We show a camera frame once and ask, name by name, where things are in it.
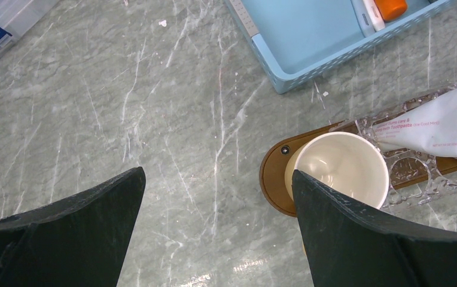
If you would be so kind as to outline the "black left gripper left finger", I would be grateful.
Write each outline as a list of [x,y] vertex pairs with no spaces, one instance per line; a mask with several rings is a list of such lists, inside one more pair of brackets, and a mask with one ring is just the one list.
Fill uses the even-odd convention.
[[134,167],[0,219],[0,286],[116,286],[145,184]]

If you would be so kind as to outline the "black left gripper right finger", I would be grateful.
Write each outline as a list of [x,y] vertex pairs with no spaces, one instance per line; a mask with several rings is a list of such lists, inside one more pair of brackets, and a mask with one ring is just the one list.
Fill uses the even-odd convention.
[[315,286],[457,286],[457,232],[407,221],[293,173]]

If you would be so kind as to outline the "yellow mug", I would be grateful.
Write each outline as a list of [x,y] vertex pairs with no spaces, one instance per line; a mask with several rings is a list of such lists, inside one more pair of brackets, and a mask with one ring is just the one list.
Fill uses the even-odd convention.
[[320,135],[292,155],[284,174],[290,198],[295,170],[376,209],[383,206],[388,195],[389,170],[383,155],[368,140],[353,133]]

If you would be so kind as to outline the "brown oval wooden tray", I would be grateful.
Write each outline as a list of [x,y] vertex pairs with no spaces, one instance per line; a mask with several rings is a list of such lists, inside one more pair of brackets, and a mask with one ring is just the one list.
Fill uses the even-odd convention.
[[[338,122],[285,139],[272,147],[260,167],[260,186],[267,201],[278,211],[296,216],[293,198],[285,188],[284,174],[288,160],[305,143],[328,132],[358,134],[360,120]],[[457,192],[457,159],[432,157],[401,149],[387,152],[390,199],[384,207],[404,204],[414,206],[429,203],[441,196]]]

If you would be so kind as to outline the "light blue plastic basket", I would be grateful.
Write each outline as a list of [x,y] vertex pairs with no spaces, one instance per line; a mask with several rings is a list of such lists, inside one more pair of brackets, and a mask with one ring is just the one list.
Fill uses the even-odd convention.
[[351,1],[226,1],[279,94],[426,21],[452,3],[407,1],[402,16],[365,36]]

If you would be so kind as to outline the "orange toothpaste tube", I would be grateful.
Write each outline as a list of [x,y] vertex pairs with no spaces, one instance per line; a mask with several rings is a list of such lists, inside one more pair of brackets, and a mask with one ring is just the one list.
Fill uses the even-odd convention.
[[375,0],[375,4],[386,22],[399,18],[408,9],[406,0]]

